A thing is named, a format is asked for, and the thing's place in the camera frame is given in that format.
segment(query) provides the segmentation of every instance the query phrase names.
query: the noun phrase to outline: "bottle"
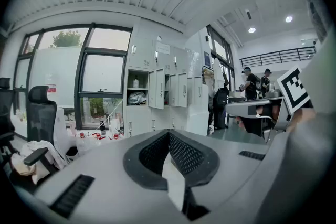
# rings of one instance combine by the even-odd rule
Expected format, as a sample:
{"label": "bottle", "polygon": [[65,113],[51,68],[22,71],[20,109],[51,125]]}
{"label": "bottle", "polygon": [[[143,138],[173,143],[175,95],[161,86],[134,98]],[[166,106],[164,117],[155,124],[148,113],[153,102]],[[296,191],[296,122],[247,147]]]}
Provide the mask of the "bottle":
{"label": "bottle", "polygon": [[139,87],[138,76],[135,76],[135,79],[133,80],[133,88],[138,88],[138,87]]}
{"label": "bottle", "polygon": [[99,129],[100,129],[100,134],[101,135],[106,135],[106,128],[105,128],[105,123],[104,123],[104,121],[101,121],[100,122],[100,126],[99,126]]}

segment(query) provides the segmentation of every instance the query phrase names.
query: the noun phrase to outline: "black mesh chair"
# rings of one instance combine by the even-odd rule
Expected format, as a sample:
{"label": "black mesh chair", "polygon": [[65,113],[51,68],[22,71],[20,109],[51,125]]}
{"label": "black mesh chair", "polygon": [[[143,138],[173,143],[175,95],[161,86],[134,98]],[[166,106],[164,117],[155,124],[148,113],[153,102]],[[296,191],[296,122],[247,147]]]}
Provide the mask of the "black mesh chair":
{"label": "black mesh chair", "polygon": [[[27,138],[28,141],[41,141],[45,140],[54,145],[54,124],[56,118],[57,105],[54,101],[49,101],[47,97],[48,86],[35,86],[29,91],[27,103]],[[31,153],[24,159],[24,164],[34,165],[36,162],[41,161],[42,164],[48,169],[50,175],[57,171],[54,165],[45,157],[48,148],[39,148]],[[38,181],[40,185],[45,178]],[[34,192],[36,186],[31,181],[30,177],[21,176],[16,171],[10,175],[10,179],[14,185],[20,185],[29,192]]]}
{"label": "black mesh chair", "polygon": [[10,160],[13,153],[17,152],[10,143],[14,140],[15,128],[10,121],[10,108],[13,103],[14,92],[9,89],[9,82],[10,78],[0,78],[0,149],[1,153],[7,153],[3,157],[1,167]]}

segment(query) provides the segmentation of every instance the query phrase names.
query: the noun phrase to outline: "white bottle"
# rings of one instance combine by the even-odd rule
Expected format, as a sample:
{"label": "white bottle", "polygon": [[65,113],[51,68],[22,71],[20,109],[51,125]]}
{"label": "white bottle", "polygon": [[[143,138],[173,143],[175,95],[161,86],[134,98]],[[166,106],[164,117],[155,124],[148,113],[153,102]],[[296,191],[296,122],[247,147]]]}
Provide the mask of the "white bottle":
{"label": "white bottle", "polygon": [[139,87],[138,76],[135,76],[135,79],[133,80],[133,88],[138,88],[138,87]]}

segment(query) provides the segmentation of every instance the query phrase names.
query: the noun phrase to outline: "paper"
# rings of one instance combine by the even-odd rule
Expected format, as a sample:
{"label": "paper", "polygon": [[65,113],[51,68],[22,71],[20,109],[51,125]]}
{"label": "paper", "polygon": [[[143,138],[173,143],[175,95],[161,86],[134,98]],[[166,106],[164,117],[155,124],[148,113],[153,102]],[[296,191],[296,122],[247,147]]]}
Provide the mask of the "paper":
{"label": "paper", "polygon": [[170,46],[160,42],[156,42],[156,50],[162,54],[170,54]]}
{"label": "paper", "polygon": [[287,103],[290,114],[293,114],[310,99],[299,79],[301,72],[301,68],[295,65],[277,80],[282,95],[285,97],[285,102]]}

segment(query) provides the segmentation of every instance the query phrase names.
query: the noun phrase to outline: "railing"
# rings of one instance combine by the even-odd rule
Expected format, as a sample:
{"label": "railing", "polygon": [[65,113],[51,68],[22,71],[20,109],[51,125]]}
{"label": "railing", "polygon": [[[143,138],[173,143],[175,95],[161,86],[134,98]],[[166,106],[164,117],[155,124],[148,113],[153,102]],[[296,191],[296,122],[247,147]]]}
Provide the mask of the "railing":
{"label": "railing", "polygon": [[260,54],[251,57],[241,58],[241,67],[266,66],[273,63],[310,60],[316,54],[315,46],[301,47],[289,50],[280,50],[268,54]]}

